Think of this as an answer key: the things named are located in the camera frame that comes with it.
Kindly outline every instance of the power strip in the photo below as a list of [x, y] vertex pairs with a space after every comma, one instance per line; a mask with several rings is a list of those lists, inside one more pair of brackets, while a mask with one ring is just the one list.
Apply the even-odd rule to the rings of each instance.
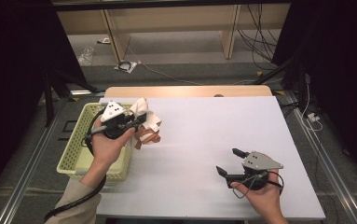
[[318, 121], [320, 119], [320, 117], [316, 116], [314, 113], [308, 114], [307, 117], [309, 118], [309, 120], [311, 122], [315, 122], [315, 121]]

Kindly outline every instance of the green basket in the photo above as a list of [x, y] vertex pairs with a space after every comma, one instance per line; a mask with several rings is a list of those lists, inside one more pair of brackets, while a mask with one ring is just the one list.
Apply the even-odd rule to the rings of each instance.
[[[127, 113], [129, 112], [130, 104], [120, 105], [126, 109]], [[60, 158], [57, 166], [58, 173], [66, 174], [72, 178], [80, 178], [90, 168], [93, 155], [89, 152], [83, 138], [88, 131], [91, 120], [102, 109], [104, 109], [104, 106], [101, 103], [89, 103], [83, 107], [70, 140]], [[122, 148], [119, 158], [111, 165], [106, 174], [107, 181], [126, 179], [131, 153], [132, 148]]]

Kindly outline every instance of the floor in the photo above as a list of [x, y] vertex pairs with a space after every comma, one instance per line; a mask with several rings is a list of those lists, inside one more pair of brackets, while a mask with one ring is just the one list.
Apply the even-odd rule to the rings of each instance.
[[[267, 33], [265, 38], [268, 43], [275, 44], [274, 38], [278, 38], [280, 31], [272, 30], [270, 32], [273, 36]], [[245, 34], [254, 37], [255, 32], [245, 31]], [[83, 67], [88, 76], [91, 76], [88, 71], [91, 70], [92, 66], [115, 66], [117, 64], [111, 46], [96, 44], [97, 40], [105, 37], [105, 35], [69, 36], [73, 50], [78, 57], [86, 46], [94, 48], [91, 66]], [[257, 43], [256, 47], [266, 54], [267, 46]], [[152, 66], [152, 68], [169, 64], [183, 67], [187, 64], [187, 66], [203, 66], [204, 68], [210, 66], [210, 64], [225, 64], [229, 69], [230, 65], [256, 63], [259, 67], [254, 66], [254, 73], [248, 76], [250, 79], [256, 79], [257, 72], [266, 73], [269, 71], [268, 69], [275, 67], [268, 64], [265, 57], [253, 54], [251, 48], [242, 41], [238, 34], [236, 34], [233, 56], [226, 60], [222, 53], [217, 32], [136, 34], [131, 37], [130, 48], [125, 60], [137, 63], [141, 61], [150, 67]], [[173, 75], [165, 72], [163, 74], [168, 78]], [[295, 92], [284, 91], [280, 94], [276, 92], [281, 89], [279, 85], [281, 76], [283, 74], [271, 79], [268, 85], [275, 90], [275, 95], [281, 105], [285, 105], [281, 112], [286, 116], [287, 125], [295, 140], [309, 179], [326, 214], [326, 220], [291, 220], [291, 223], [357, 223], [357, 164], [349, 156], [342, 153], [341, 141], [326, 114], [320, 115], [320, 122], [323, 126], [321, 131], [309, 132], [302, 128], [300, 114], [291, 110], [292, 107], [288, 105], [295, 102]], [[310, 98], [316, 101], [314, 96], [311, 95]], [[67, 177], [56, 174], [56, 165], [51, 164], [50, 161], [58, 162], [61, 152], [57, 148], [64, 148], [66, 140], [70, 137], [68, 131], [73, 127], [70, 127], [70, 122], [67, 122], [67, 120], [76, 119], [76, 113], [80, 112], [82, 105], [92, 101], [94, 101], [94, 98], [81, 97], [77, 102], [67, 102], [67, 104], [75, 105], [73, 108], [77, 111], [73, 111], [72, 115], [61, 113], [59, 120], [64, 120], [64, 122], [56, 121], [52, 130], [52, 132], [55, 130], [60, 132], [53, 132], [52, 136], [45, 136], [45, 104], [40, 99], [37, 113], [33, 118], [33, 125], [29, 127], [21, 148], [13, 155], [0, 177], [0, 217], [7, 214], [5, 209], [10, 200], [14, 198], [13, 196], [16, 196], [16, 199], [20, 202], [16, 206], [9, 207], [8, 215], [3, 217], [3, 220], [7, 220], [5, 223], [42, 223], [43, 215], [59, 200]], [[56, 103], [56, 107], [59, 108], [59, 106], [60, 102]], [[316, 104], [309, 105], [309, 110], [316, 111], [317, 109]], [[320, 128], [320, 126], [316, 126], [318, 124], [314, 123], [313, 125], [314, 128]], [[43, 151], [43, 146], [38, 145], [40, 139], [46, 139], [49, 144], [45, 151]], [[325, 168], [330, 163], [336, 169], [335, 171]], [[14, 195], [17, 192], [15, 188], [22, 181], [23, 174], [29, 170], [29, 164], [34, 166], [28, 173], [31, 176], [29, 184], [22, 195]], [[99, 217], [97, 220], [97, 223], [104, 222], [105, 218], [103, 217]], [[264, 222], [262, 220], [251, 220], [249, 223]]]

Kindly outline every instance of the gray floor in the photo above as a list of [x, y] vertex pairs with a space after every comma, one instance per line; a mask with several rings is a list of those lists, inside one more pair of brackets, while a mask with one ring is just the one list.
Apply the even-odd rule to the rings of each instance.
[[[278, 36], [279, 31], [272, 31]], [[217, 32], [190, 32], [190, 33], [161, 33], [137, 34], [131, 37], [130, 49], [125, 60], [131, 62], [142, 61], [152, 70], [138, 66], [131, 74], [114, 70], [117, 64], [113, 58], [111, 46], [97, 45], [95, 41], [105, 35], [70, 36], [73, 49], [77, 56], [86, 46], [95, 48], [92, 66], [83, 67], [87, 80], [99, 88], [108, 86], [146, 86], [146, 85], [183, 85], [182, 81], [193, 81], [199, 84], [248, 84], [246, 81], [257, 78], [259, 71], [267, 72], [253, 64], [253, 54], [237, 35], [233, 57], [226, 60], [222, 53], [222, 46]], [[254, 60], [263, 65], [273, 67], [255, 55]], [[281, 76], [273, 78], [269, 86], [273, 90], [280, 88]], [[282, 104], [289, 102], [286, 95], [276, 96]], [[59, 116], [56, 127], [41, 160], [37, 164], [29, 187], [25, 191], [20, 205], [16, 208], [11, 223], [42, 223], [44, 214], [50, 210], [61, 197], [68, 181], [66, 175], [56, 172], [56, 165], [70, 136], [72, 123], [80, 114], [83, 105], [95, 102], [97, 98], [79, 97], [76, 101], [66, 103], [63, 113]], [[289, 107], [281, 112], [287, 113]], [[334, 165], [342, 176], [348, 190], [357, 202], [357, 164], [341, 153], [343, 145], [338, 139], [333, 125], [327, 115], [321, 114], [323, 129], [317, 132], [327, 153], [333, 158]], [[21, 147], [13, 155], [4, 173], [0, 177], [0, 214], [7, 203], [13, 189], [21, 178], [27, 162], [31, 159], [37, 142], [45, 130], [45, 104], [40, 100], [33, 117], [33, 124], [29, 127]], [[351, 223], [346, 209], [342, 206], [336, 190], [331, 185], [319, 158], [305, 136], [295, 112], [286, 118], [287, 125], [295, 141], [297, 150], [308, 172], [309, 179], [318, 195], [326, 214], [323, 221], [297, 221], [291, 223]], [[104, 223], [105, 218], [99, 217], [97, 223]], [[250, 221], [251, 224], [264, 223], [262, 220]]]

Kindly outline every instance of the white tabletop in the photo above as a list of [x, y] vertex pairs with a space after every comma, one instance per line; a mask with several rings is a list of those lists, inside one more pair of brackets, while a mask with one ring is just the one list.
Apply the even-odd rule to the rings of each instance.
[[[136, 99], [114, 99], [120, 103]], [[273, 96], [147, 98], [163, 120], [161, 141], [134, 150], [128, 177], [103, 190], [97, 214], [108, 217], [257, 219], [217, 172], [241, 174], [236, 147], [269, 155], [284, 165], [283, 214], [290, 219], [325, 215]]]

